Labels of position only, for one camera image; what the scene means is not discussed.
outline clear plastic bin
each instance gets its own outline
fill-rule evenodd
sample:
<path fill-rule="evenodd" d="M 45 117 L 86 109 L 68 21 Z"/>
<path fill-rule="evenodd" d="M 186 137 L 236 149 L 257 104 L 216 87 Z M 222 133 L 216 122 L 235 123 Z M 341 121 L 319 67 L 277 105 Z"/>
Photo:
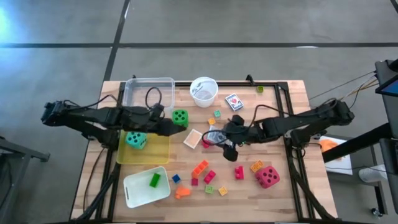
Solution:
<path fill-rule="evenodd" d="M 126 82 L 123 94 L 123 106 L 146 106 L 145 97 L 151 87 L 157 87 L 162 93 L 161 105 L 165 111 L 174 107 L 174 79 L 173 78 L 132 78 Z M 159 102 L 159 93 L 151 90 L 148 94 L 148 105 Z"/>

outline wooden tabletop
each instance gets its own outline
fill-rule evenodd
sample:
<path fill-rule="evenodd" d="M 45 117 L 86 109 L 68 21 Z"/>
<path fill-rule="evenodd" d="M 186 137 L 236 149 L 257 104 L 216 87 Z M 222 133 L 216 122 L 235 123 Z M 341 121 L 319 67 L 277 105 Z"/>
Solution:
<path fill-rule="evenodd" d="M 304 82 L 301 80 L 287 81 L 294 113 L 309 110 L 309 102 L 305 91 Z M 107 94 L 118 95 L 120 82 L 104 82 L 101 97 Z M 244 108 L 233 112 L 225 101 L 225 97 L 236 93 Z M 242 116 L 246 124 L 252 120 L 254 107 L 258 104 L 270 105 L 277 108 L 273 88 L 264 87 L 263 93 L 257 93 L 255 87 L 220 87 L 217 99 L 209 108 L 195 106 L 189 87 L 175 88 L 174 109 L 185 109 L 189 114 L 189 127 L 183 133 L 171 137 L 169 163 L 162 165 L 166 168 L 172 193 L 169 197 L 130 209 L 126 206 L 123 190 L 123 179 L 131 174 L 151 169 L 157 165 L 122 165 L 118 185 L 116 206 L 114 209 L 114 222 L 294 222 L 297 216 L 294 207 L 292 187 L 290 184 L 289 170 L 285 148 L 282 138 L 267 144 L 252 144 L 239 147 L 239 157 L 236 162 L 229 162 L 223 157 L 223 150 L 216 146 L 205 149 L 201 144 L 191 149 L 182 142 L 192 128 L 204 133 L 209 129 L 207 120 L 213 117 L 215 110 L 221 111 L 221 119 L 216 126 L 222 127 L 233 114 Z M 115 102 L 108 98 L 100 103 L 99 107 L 115 106 Z M 259 108 L 256 119 L 278 116 L 278 112 L 267 108 Z M 98 154 L 102 150 L 98 142 L 92 141 L 88 145 L 83 170 L 73 205 L 72 217 L 82 214 L 83 195 L 90 172 Z M 322 152 L 318 146 L 311 144 L 306 148 L 304 158 L 308 181 L 311 191 L 319 202 L 333 216 L 337 216 L 335 203 L 322 159 Z M 106 153 L 103 153 L 88 191 L 86 206 L 91 203 L 98 193 L 103 175 Z M 191 186 L 191 172 L 197 164 L 206 159 L 211 169 L 216 172 L 216 177 L 211 185 L 216 189 L 212 195 L 205 193 L 204 175 L 199 178 L 199 186 Z M 257 160 L 264 163 L 264 167 L 272 165 L 280 175 L 280 182 L 263 189 L 254 178 L 250 166 Z M 244 167 L 244 180 L 235 180 L 234 168 Z M 175 189 L 171 176 L 178 174 L 185 187 L 192 190 L 191 196 L 175 199 Z M 228 194 L 221 196 L 217 189 L 225 186 Z M 104 212 L 108 212 L 110 190 L 104 203 Z M 303 193 L 300 190 L 302 207 L 305 210 Z"/>

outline gray floor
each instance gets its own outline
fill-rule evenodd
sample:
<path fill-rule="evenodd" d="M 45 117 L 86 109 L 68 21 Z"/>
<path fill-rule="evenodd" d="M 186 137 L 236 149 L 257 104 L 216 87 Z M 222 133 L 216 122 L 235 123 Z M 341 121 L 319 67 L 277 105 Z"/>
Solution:
<path fill-rule="evenodd" d="M 1 1 L 0 43 L 112 42 L 124 0 Z M 398 14 L 389 0 L 133 0 L 121 42 L 394 42 Z M 68 128 L 41 124 L 45 102 L 98 99 L 111 49 L 0 49 L 0 135 L 51 152 L 48 163 L 32 161 L 14 211 L 15 223 L 66 221 L 87 141 Z M 330 49 L 119 49 L 111 80 L 211 76 L 242 80 L 305 80 L 314 96 L 374 70 L 374 62 L 397 58 L 397 48 Z M 366 78 L 311 101 L 342 96 Z M 386 122 L 381 97 L 360 93 L 355 120 L 330 133 L 356 136 Z M 370 187 L 331 182 L 339 217 L 395 223 L 372 217 Z"/>

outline white cup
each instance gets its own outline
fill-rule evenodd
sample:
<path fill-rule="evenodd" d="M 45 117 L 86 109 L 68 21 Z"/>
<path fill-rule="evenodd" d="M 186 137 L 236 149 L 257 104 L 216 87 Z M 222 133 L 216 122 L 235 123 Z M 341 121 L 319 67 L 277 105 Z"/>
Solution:
<path fill-rule="evenodd" d="M 202 107 L 209 107 L 218 93 L 217 82 L 209 77 L 200 77 L 191 83 L 189 92 L 195 103 Z"/>

